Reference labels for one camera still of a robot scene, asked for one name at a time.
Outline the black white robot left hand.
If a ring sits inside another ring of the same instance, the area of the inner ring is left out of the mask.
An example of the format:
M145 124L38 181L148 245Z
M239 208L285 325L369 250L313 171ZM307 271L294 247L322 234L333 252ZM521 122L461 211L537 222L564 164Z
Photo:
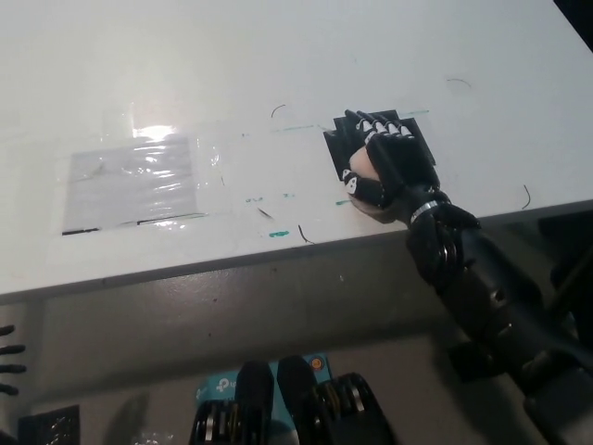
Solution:
M7 379L27 372L27 365L17 360L18 356L26 352L26 345L8 341L16 331L14 324L1 326L1 394L11 398L19 395L19 386Z

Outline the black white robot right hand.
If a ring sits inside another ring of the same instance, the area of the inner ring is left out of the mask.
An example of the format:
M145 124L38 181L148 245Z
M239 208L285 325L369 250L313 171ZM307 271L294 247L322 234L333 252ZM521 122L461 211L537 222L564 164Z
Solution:
M401 121L349 109L345 118L357 144L341 173L351 197L401 222L422 205L447 197L419 139Z

